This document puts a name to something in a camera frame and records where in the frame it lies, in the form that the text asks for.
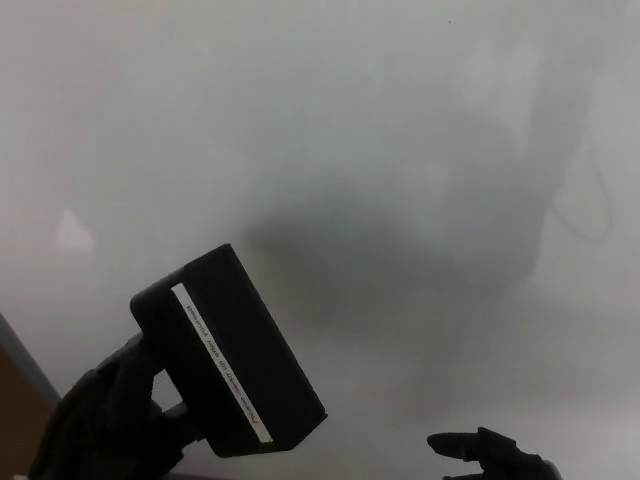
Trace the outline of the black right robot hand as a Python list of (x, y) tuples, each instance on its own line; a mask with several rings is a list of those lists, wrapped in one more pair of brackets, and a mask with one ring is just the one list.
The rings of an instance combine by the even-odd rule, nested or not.
[(442, 432), (429, 435), (427, 444), (438, 455), (476, 462), (481, 472), (444, 476), (444, 479), (559, 480), (557, 467), (537, 454), (519, 449), (515, 440), (484, 427), (476, 432)]

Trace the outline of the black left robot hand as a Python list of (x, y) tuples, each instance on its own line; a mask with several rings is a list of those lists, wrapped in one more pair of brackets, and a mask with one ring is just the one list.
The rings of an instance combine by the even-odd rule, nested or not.
[(45, 428), (29, 479), (162, 479), (204, 434), (182, 403), (152, 399), (161, 367), (144, 337), (87, 371)]

